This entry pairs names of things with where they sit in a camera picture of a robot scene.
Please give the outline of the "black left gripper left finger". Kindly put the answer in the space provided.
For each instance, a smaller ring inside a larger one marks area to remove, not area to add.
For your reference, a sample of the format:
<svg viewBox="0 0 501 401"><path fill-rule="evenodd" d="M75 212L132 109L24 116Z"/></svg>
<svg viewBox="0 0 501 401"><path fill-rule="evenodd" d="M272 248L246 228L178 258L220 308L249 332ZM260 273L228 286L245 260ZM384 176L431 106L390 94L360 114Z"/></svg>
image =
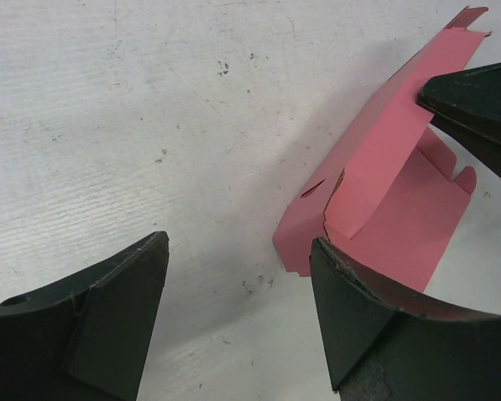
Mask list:
<svg viewBox="0 0 501 401"><path fill-rule="evenodd" d="M0 400L134 400L169 261L156 231L0 303Z"/></svg>

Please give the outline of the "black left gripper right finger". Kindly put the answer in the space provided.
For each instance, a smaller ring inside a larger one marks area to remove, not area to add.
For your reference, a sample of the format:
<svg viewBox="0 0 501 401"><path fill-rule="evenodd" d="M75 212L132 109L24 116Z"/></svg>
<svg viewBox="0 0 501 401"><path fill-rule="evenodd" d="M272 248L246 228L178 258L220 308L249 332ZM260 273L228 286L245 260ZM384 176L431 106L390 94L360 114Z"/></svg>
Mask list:
<svg viewBox="0 0 501 401"><path fill-rule="evenodd" d="M311 245L331 387L343 400L501 400L501 315L417 292Z"/></svg>

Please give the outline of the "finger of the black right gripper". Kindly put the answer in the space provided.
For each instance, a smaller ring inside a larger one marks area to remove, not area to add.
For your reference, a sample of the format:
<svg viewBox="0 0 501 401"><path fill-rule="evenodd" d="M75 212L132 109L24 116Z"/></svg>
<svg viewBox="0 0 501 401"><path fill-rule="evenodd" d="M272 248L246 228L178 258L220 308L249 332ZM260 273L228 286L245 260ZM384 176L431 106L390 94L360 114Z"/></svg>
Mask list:
<svg viewBox="0 0 501 401"><path fill-rule="evenodd" d="M501 179L501 144L482 135L477 135L439 114L433 116L431 124L457 141Z"/></svg>
<svg viewBox="0 0 501 401"><path fill-rule="evenodd" d="M501 62L430 78L417 104L456 141L501 145Z"/></svg>

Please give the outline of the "pink paper box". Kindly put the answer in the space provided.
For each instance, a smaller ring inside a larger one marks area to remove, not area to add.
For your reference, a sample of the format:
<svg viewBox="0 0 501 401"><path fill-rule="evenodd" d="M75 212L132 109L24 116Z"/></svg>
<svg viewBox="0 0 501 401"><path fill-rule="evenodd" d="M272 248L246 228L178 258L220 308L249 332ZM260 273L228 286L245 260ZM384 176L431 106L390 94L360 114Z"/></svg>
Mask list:
<svg viewBox="0 0 501 401"><path fill-rule="evenodd" d="M322 237L418 292L430 282L477 184L473 167L431 130L416 97L432 77L461 71L485 39L464 8L366 102L281 218L272 241L283 267L310 273Z"/></svg>

